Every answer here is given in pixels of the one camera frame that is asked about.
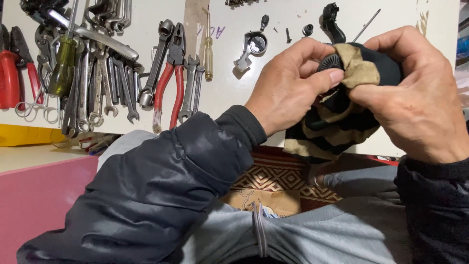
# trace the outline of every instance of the gray pants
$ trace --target gray pants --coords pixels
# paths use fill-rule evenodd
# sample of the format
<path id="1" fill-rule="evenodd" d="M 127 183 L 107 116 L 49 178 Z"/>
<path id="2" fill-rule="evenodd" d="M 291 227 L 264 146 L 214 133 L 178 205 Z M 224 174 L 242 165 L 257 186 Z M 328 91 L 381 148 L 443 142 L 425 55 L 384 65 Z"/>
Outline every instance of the gray pants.
<path id="1" fill-rule="evenodd" d="M 98 169 L 111 155 L 154 137 L 141 130 L 121 137 L 99 158 Z M 396 171 L 383 166 L 326 175 L 325 185 L 344 199 L 287 218 L 214 201 L 177 249 L 180 263 L 228 264 L 256 255 L 289 264 L 410 263 L 406 215 L 393 184 Z"/>

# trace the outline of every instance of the diamond pattern carpet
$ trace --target diamond pattern carpet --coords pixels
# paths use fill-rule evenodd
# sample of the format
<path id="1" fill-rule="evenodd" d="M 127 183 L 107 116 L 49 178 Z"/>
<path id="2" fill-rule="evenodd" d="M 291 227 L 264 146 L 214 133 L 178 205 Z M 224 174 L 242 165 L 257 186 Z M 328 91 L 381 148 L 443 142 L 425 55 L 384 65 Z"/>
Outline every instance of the diamond pattern carpet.
<path id="1" fill-rule="evenodd" d="M 336 193 L 307 185 L 301 179 L 305 163 L 281 151 L 281 148 L 259 147 L 251 153 L 254 165 L 231 187 L 231 190 L 264 191 L 299 190 L 302 211 L 313 210 L 340 201 Z"/>

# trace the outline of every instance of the white table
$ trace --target white table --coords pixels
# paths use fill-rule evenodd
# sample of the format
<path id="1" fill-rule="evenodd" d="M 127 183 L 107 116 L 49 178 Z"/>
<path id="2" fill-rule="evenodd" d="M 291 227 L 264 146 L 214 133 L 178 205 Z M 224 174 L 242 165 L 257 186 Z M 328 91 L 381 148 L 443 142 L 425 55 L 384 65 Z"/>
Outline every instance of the white table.
<path id="1" fill-rule="evenodd" d="M 80 0 L 77 13 L 77 24 L 82 21 L 85 5 L 93 0 Z M 219 38 L 213 35 L 214 53 L 214 79 L 212 82 L 202 84 L 199 110 L 217 118 L 231 105 L 243 105 L 250 96 L 257 77 L 262 67 L 276 54 L 289 47 L 286 43 L 285 28 L 289 28 L 293 41 L 299 40 L 302 28 L 306 24 L 314 25 L 311 37 L 330 42 L 326 34 L 320 29 L 319 17 L 324 6 L 332 0 L 260 0 L 241 7 L 231 8 L 224 5 L 223 0 L 134 0 L 132 10 L 132 23 L 125 29 L 122 36 L 114 36 L 124 44 L 130 45 L 140 54 L 138 60 L 146 68 L 150 69 L 151 47 L 158 44 L 157 27 L 160 20 L 171 19 L 174 23 L 183 22 L 188 38 L 196 39 L 195 30 L 205 25 L 205 17 L 200 15 L 201 10 L 196 9 L 197 16 L 191 16 L 194 10 L 192 5 L 198 2 L 210 2 L 212 15 L 212 27 L 215 32 L 224 28 Z M 347 40 L 351 41 L 362 29 L 375 12 L 381 8 L 381 12 L 365 30 L 357 42 L 363 43 L 370 37 L 383 32 L 404 26 L 413 25 L 420 21 L 420 14 L 429 11 L 426 37 L 454 64 L 456 54 L 456 37 L 459 12 L 459 0 L 337 0 L 340 11 L 337 15 L 337 24 L 345 32 Z M 239 75 L 234 70 L 233 61 L 242 53 L 242 40 L 244 33 L 250 30 L 259 30 L 261 17 L 264 14 L 270 16 L 270 22 L 265 30 L 269 44 L 266 53 L 262 57 L 251 56 L 253 64 L 244 75 Z M 11 29 L 19 26 L 26 38 L 33 58 L 38 55 L 38 49 L 34 43 L 34 33 L 38 24 L 20 9 L 18 1 L 5 1 L 3 23 Z M 188 40 L 188 54 L 196 49 L 203 49 L 203 34 L 197 37 L 198 43 Z M 23 72 L 25 80 L 26 101 L 32 102 L 30 84 L 26 72 Z M 169 119 L 176 95 L 175 78 L 170 80 L 163 100 L 163 129 L 169 127 Z M 126 119 L 127 109 L 118 106 L 117 117 L 104 117 L 104 123 L 95 127 L 96 132 L 128 133 L 135 129 L 151 131 L 152 110 L 141 110 L 138 107 L 140 121 L 134 125 Z M 49 124 L 42 118 L 40 110 L 36 117 L 33 114 L 28 118 L 18 117 L 14 109 L 0 111 L 0 123 L 29 125 L 39 127 L 57 127 L 57 124 Z M 266 145 L 282 147 L 284 133 L 280 132 L 271 137 Z M 401 156 L 404 153 L 394 147 L 388 136 L 382 129 L 378 130 L 365 143 L 353 146 L 349 152 L 373 155 Z"/>

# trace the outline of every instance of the dark jacket sleeve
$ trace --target dark jacket sleeve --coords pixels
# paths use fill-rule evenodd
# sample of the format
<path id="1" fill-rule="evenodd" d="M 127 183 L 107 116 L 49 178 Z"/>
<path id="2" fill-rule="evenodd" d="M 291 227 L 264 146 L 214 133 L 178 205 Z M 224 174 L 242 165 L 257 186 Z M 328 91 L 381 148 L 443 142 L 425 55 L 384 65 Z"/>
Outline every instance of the dark jacket sleeve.
<path id="1" fill-rule="evenodd" d="M 469 158 L 429 165 L 404 157 L 394 183 L 414 264 L 469 263 Z"/>
<path id="2" fill-rule="evenodd" d="M 109 157 L 67 213 L 65 228 L 26 242 L 18 263 L 159 263 L 253 164 L 252 145 L 265 140 L 242 106 L 217 122 L 197 113 Z"/>

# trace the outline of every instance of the yellow screwdriver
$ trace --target yellow screwdriver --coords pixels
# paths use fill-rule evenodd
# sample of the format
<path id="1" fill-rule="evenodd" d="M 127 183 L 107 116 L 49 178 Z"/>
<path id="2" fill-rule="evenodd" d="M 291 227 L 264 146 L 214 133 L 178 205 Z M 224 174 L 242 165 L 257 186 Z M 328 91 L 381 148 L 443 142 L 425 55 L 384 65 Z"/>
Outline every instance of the yellow screwdriver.
<path id="1" fill-rule="evenodd" d="M 211 81 L 213 78 L 213 39 L 210 37 L 210 5 L 207 7 L 207 35 L 205 37 L 205 80 Z"/>
<path id="2" fill-rule="evenodd" d="M 68 96 L 70 94 L 74 77 L 76 41 L 73 39 L 73 31 L 77 5 L 78 0 L 74 0 L 68 29 L 65 35 L 60 38 L 59 51 L 57 52 L 57 65 L 54 68 L 49 83 L 48 93 L 59 97 Z"/>

